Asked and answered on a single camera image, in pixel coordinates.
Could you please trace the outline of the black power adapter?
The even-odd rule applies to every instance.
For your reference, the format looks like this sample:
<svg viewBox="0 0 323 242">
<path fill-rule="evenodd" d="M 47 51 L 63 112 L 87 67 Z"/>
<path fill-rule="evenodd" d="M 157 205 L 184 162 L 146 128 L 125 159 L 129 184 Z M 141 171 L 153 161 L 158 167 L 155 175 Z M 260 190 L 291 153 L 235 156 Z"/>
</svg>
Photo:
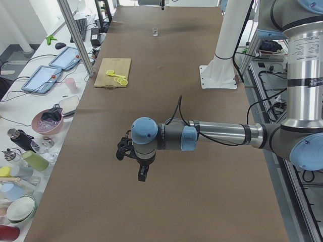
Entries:
<svg viewBox="0 0 323 242">
<path fill-rule="evenodd" d="M 99 28 L 91 29 L 90 42 L 93 47 L 97 47 L 101 45 Z"/>
</svg>

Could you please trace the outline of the aluminium frame post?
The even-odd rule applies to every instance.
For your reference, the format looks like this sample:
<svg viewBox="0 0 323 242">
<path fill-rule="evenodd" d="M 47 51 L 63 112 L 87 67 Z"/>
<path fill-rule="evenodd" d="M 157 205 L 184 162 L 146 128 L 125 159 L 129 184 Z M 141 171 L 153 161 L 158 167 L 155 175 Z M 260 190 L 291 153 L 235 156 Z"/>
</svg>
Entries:
<svg viewBox="0 0 323 242">
<path fill-rule="evenodd" d="M 74 43 L 76 44 L 76 47 L 79 51 L 80 57 L 84 63 L 84 66 L 87 70 L 87 73 L 89 77 L 92 77 L 94 75 L 94 68 L 89 60 L 89 56 L 87 54 L 85 45 L 83 44 L 83 40 L 81 38 L 80 32 L 78 30 L 78 27 L 75 23 L 73 14 L 71 12 L 70 6 L 68 4 L 67 0 L 57 0 L 61 13 L 63 14 L 63 17 L 65 19 L 66 25 L 68 27 L 68 30 L 74 40 Z"/>
</svg>

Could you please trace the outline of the pink plastic cup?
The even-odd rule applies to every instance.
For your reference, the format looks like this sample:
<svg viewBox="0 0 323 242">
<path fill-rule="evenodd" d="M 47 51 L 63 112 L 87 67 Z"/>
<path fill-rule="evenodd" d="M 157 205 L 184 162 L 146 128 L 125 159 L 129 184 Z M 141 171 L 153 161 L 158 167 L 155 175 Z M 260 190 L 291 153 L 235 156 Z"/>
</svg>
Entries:
<svg viewBox="0 0 323 242">
<path fill-rule="evenodd" d="M 75 80 L 73 78 L 66 78 L 65 84 L 71 91 L 77 90 L 77 85 L 76 85 Z"/>
</svg>

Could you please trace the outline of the black computer mouse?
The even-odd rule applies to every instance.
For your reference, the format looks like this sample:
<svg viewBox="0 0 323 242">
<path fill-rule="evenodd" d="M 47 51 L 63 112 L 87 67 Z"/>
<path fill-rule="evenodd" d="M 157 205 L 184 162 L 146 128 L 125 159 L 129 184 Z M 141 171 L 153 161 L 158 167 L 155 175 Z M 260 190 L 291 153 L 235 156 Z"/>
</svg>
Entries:
<svg viewBox="0 0 323 242">
<path fill-rule="evenodd" d="M 63 42 L 58 42 L 55 44 L 55 49 L 57 49 L 57 50 L 62 49 L 64 47 L 66 47 L 66 44 Z"/>
</svg>

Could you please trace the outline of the white green bowl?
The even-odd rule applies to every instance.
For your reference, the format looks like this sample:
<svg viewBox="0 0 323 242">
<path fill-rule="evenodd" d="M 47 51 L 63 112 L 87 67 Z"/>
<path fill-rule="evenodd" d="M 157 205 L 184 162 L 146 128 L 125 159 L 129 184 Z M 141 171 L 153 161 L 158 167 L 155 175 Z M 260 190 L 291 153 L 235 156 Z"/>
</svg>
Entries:
<svg viewBox="0 0 323 242">
<path fill-rule="evenodd" d="M 34 216 L 36 209 L 36 200 L 32 196 L 22 196 L 8 207 L 7 219 L 13 224 L 27 221 Z"/>
</svg>

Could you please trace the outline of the red cup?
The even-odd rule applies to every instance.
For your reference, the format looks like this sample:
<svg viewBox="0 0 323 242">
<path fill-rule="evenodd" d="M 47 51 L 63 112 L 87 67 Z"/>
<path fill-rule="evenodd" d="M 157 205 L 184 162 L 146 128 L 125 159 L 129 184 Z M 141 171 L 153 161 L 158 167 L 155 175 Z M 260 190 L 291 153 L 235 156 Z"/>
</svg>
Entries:
<svg viewBox="0 0 323 242">
<path fill-rule="evenodd" d="M 20 229 L 15 226 L 1 225 L 1 241 L 15 241 L 20 235 Z"/>
</svg>

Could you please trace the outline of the green clamp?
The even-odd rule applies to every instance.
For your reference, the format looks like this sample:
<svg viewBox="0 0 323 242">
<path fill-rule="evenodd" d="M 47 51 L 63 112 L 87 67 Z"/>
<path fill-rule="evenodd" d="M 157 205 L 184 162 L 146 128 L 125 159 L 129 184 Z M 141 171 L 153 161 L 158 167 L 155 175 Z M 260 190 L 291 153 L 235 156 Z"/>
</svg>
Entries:
<svg viewBox="0 0 323 242">
<path fill-rule="evenodd" d="M 51 45 L 52 41 L 57 41 L 57 39 L 53 35 L 49 35 L 49 36 L 46 37 L 47 45 Z"/>
</svg>

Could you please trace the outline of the clear glass measuring cup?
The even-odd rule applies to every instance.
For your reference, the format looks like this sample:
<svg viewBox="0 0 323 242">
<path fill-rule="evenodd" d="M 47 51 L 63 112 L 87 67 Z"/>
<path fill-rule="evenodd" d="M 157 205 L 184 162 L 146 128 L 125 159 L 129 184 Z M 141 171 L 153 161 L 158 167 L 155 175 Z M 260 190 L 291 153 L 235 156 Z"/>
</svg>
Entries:
<svg viewBox="0 0 323 242">
<path fill-rule="evenodd" d="M 154 27 L 154 28 L 152 29 L 152 33 L 153 33 L 153 36 L 154 36 L 154 37 L 157 37 L 157 36 L 158 36 L 158 28 Z"/>
</svg>

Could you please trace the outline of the black keyboard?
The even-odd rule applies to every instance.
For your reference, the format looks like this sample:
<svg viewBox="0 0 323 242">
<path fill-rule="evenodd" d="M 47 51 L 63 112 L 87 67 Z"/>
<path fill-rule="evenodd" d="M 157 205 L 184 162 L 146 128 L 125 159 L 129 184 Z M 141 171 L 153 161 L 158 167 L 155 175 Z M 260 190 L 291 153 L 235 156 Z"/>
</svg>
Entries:
<svg viewBox="0 0 323 242">
<path fill-rule="evenodd" d="M 84 42 L 86 39 L 87 19 L 86 18 L 78 19 L 78 20 L 75 20 L 75 23 L 79 30 L 80 36 Z"/>
</svg>

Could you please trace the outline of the green plastic cup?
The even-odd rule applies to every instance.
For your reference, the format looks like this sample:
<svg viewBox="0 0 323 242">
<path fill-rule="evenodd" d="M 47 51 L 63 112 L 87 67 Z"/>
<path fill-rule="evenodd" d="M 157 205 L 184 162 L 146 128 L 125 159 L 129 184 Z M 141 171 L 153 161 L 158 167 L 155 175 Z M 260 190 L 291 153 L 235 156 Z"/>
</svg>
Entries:
<svg viewBox="0 0 323 242">
<path fill-rule="evenodd" d="M 26 151 L 22 154 L 22 158 L 35 170 L 37 171 L 45 171 L 48 166 L 49 162 L 45 160 L 43 157 L 38 155 L 33 151 Z"/>
</svg>

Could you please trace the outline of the far blue teach pendant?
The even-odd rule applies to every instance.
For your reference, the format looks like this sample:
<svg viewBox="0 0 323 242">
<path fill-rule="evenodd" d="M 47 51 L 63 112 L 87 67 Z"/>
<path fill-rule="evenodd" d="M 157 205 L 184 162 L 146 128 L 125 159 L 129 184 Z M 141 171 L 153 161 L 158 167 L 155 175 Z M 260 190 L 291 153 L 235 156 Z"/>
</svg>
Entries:
<svg viewBox="0 0 323 242">
<path fill-rule="evenodd" d="M 78 49 L 66 47 L 48 65 L 54 68 L 60 68 L 63 71 L 68 71 L 78 64 L 80 60 L 81 57 Z"/>
</svg>

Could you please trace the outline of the yellow cup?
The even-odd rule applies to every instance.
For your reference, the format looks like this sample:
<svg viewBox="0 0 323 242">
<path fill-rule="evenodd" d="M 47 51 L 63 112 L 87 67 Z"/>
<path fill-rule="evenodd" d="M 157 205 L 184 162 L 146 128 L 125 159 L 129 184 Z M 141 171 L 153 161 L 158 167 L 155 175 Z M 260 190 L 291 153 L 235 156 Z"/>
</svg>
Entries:
<svg viewBox="0 0 323 242">
<path fill-rule="evenodd" d="M 0 168 L 0 177 L 11 177 L 11 167 L 3 166 Z"/>
</svg>

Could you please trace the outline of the pink bowl with ice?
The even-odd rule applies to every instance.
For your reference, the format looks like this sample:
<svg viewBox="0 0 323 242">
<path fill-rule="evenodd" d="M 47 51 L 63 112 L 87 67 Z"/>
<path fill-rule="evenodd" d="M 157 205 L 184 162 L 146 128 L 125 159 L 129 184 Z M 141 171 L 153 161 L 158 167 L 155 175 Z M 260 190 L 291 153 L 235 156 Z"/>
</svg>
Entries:
<svg viewBox="0 0 323 242">
<path fill-rule="evenodd" d="M 62 109 L 53 107 L 38 113 L 32 120 L 33 131 L 41 135 L 54 135 L 60 132 L 63 127 Z"/>
</svg>

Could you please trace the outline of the blue teach pendant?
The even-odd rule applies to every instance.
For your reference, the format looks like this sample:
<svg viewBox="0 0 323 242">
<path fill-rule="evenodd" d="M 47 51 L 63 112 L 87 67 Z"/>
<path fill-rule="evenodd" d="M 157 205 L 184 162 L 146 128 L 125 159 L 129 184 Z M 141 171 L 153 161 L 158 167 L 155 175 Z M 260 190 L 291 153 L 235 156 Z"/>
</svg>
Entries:
<svg viewBox="0 0 323 242">
<path fill-rule="evenodd" d="M 61 73 L 61 68 L 39 66 L 21 87 L 21 90 L 30 93 L 45 94 L 58 81 Z"/>
<path fill-rule="evenodd" d="M 68 71 L 78 64 L 80 60 L 81 57 L 78 49 L 66 47 L 48 65 L 54 68 L 60 68 L 63 71 Z"/>
</svg>

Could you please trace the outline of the glass oil bottle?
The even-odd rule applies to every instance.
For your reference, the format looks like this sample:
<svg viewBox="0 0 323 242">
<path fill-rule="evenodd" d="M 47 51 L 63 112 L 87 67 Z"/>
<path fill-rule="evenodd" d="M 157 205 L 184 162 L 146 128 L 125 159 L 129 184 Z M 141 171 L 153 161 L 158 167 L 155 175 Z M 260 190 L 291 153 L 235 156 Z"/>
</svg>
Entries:
<svg viewBox="0 0 323 242">
<path fill-rule="evenodd" d="M 2 151 L 6 161 L 13 165 L 28 167 L 28 163 L 22 158 L 22 152 L 17 148 L 7 148 Z"/>
</svg>

